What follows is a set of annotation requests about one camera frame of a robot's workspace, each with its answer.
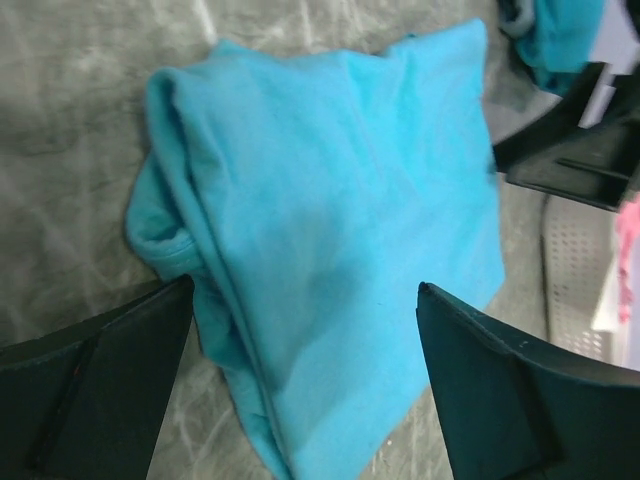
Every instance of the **fabric fold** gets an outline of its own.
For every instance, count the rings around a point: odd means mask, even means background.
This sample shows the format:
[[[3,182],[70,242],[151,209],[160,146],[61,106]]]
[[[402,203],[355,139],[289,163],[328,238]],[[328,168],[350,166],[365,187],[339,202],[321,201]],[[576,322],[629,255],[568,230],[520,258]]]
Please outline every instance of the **fabric fold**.
[[[503,281],[482,22],[379,56],[222,41],[147,88],[130,243],[195,281],[204,353],[277,478],[356,478],[428,384],[416,288]]]

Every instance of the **gray marbled surface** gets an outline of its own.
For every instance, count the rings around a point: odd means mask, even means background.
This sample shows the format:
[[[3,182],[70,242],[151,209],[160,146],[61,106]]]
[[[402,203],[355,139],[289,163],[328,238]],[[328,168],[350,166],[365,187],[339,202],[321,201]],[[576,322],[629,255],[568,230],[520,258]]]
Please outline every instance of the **gray marbled surface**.
[[[197,61],[221,36],[283,55],[375,52],[478,16],[490,32],[485,105],[498,138],[549,99],[509,70],[496,15],[495,0],[2,0],[0,345],[122,304],[153,277],[127,248],[122,217],[147,151],[141,93],[154,69]],[[540,336],[541,205],[535,192],[502,187],[508,278],[489,308]],[[270,478],[195,330],[149,478]],[[361,478],[451,478],[430,392]]]

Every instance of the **turquoise fabric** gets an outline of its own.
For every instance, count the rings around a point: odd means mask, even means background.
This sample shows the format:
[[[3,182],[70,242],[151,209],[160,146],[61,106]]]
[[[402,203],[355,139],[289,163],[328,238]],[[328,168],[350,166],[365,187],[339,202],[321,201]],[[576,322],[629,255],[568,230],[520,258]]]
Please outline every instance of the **turquoise fabric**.
[[[534,0],[535,26],[516,51],[545,91],[564,95],[589,60],[606,0]]]
[[[128,236],[194,278],[204,353],[280,479],[356,478],[424,391],[420,281],[478,308],[503,281],[485,48],[480,21],[380,56],[222,41],[149,80]]]

